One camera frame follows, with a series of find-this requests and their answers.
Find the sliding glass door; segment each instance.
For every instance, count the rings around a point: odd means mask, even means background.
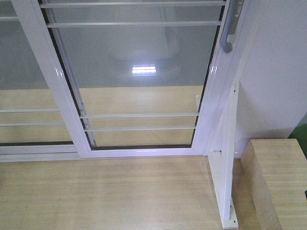
[[[224,5],[42,1],[92,149],[191,147]]]
[[[0,145],[72,143],[10,1],[0,2]]]

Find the white wall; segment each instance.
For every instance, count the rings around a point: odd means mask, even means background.
[[[269,0],[241,75],[235,150],[287,138],[306,111],[307,1]]]

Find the glass panel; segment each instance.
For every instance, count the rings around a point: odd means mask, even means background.
[[[10,2],[0,4],[1,12],[15,15]],[[0,143],[71,141],[18,21],[0,22],[0,53]],[[55,112],[29,112],[33,109]]]
[[[94,132],[97,146],[190,145],[193,129]]]
[[[16,16],[15,10],[10,1],[0,1],[0,16]]]
[[[218,21],[221,10],[222,6],[98,6],[46,12],[51,23],[77,23],[77,27],[54,28],[52,32],[66,69],[73,72],[87,114],[114,115],[198,112],[218,26],[181,26],[180,22]],[[178,25],[88,27],[78,24],[81,22]],[[196,116],[90,119],[90,123],[93,129],[192,127],[96,131],[97,146],[191,144]]]
[[[57,23],[218,21],[221,6],[55,8]]]
[[[195,116],[90,119],[92,128],[194,126]]]

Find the wooden block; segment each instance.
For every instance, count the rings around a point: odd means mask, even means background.
[[[251,140],[241,162],[261,229],[306,229],[307,161],[297,140]]]

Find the horizontal metal bar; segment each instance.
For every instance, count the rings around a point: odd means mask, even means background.
[[[47,23],[48,28],[73,28],[95,26],[218,26],[220,21],[192,21],[192,22],[121,22],[121,23]]]
[[[50,113],[50,112],[58,112],[58,109],[7,109],[0,110],[1,113]]]
[[[2,123],[0,127],[10,126],[62,126],[64,122],[39,122],[39,123]]]
[[[0,22],[11,22],[11,21],[19,21],[17,16],[1,16]]]
[[[164,117],[164,116],[198,116],[199,113],[165,113],[165,114],[97,114],[83,115],[80,118],[128,118],[128,117]]]
[[[225,1],[157,1],[157,2],[59,2],[42,3],[41,8],[84,8],[93,6],[225,6]]]
[[[147,127],[109,127],[85,129],[85,132],[97,131],[133,131],[133,130],[166,130],[166,129],[195,129],[196,126],[147,126]]]

